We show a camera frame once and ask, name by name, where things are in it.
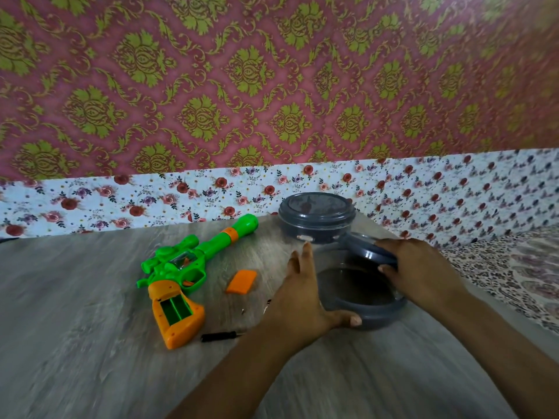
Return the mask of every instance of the orange battery cover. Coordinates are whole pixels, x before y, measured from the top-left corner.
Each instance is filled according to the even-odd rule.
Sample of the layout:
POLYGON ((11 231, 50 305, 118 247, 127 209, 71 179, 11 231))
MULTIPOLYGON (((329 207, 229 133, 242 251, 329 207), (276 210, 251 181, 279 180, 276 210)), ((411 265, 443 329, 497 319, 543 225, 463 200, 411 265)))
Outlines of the orange battery cover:
POLYGON ((168 349, 185 345, 204 325, 204 307, 186 298, 175 281, 155 281, 148 287, 151 307, 168 349))
POLYGON ((238 271, 231 282, 229 282, 229 286, 225 290, 226 293, 234 293, 234 294, 247 294, 250 291, 250 287, 252 287, 252 282, 256 278, 256 271, 254 270, 240 270, 238 271))

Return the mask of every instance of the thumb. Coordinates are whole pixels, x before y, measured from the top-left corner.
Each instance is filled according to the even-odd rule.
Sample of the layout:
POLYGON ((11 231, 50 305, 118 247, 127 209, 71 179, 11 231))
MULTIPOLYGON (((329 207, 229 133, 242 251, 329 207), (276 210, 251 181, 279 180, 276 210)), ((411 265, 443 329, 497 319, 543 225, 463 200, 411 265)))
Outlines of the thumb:
POLYGON ((380 265, 378 267, 378 271, 382 274, 385 274, 386 277, 390 280, 390 282, 392 282, 393 284, 395 283, 395 281, 397 279, 400 278, 400 275, 398 275, 398 271, 396 269, 394 269, 392 266, 390 265, 380 265))
POLYGON ((330 320, 330 328, 355 328, 362 323, 361 317, 357 313, 348 310, 335 310, 326 312, 330 320))

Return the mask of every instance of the patterned fabric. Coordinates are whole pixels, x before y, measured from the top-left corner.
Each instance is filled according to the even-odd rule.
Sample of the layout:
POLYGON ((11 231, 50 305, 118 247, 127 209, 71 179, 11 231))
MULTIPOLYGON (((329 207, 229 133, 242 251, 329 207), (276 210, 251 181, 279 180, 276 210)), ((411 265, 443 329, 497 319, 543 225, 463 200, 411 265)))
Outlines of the patterned fabric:
POLYGON ((358 210, 395 234, 425 239, 437 247, 559 222, 559 149, 235 166, 2 185, 0 237, 274 214, 285 197, 304 191, 349 198, 358 210))
POLYGON ((559 226, 445 250, 464 277, 559 335, 559 226))
POLYGON ((0 0, 0 176, 557 147, 559 0, 0 0))

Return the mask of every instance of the white floral wallpaper border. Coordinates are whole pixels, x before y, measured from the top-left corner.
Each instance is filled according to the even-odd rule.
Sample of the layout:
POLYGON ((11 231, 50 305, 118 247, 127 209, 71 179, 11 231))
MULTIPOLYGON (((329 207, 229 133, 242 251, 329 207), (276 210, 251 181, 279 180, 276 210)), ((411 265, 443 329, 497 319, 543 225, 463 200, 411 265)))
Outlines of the white floral wallpaper border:
POLYGON ((328 191, 401 237, 437 247, 559 222, 559 149, 0 182, 0 238, 275 214, 328 191))

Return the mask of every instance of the person's left hand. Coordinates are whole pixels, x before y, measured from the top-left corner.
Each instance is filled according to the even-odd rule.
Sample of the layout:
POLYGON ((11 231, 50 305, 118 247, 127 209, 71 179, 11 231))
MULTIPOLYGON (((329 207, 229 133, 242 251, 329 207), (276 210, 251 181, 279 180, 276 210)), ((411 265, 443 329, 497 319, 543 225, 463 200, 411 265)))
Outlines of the person's left hand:
POLYGON ((361 325, 361 317, 347 310, 327 312, 320 304, 311 244, 303 253, 291 253, 287 276, 274 295, 261 324, 285 338, 297 352, 322 337, 332 328, 361 325))

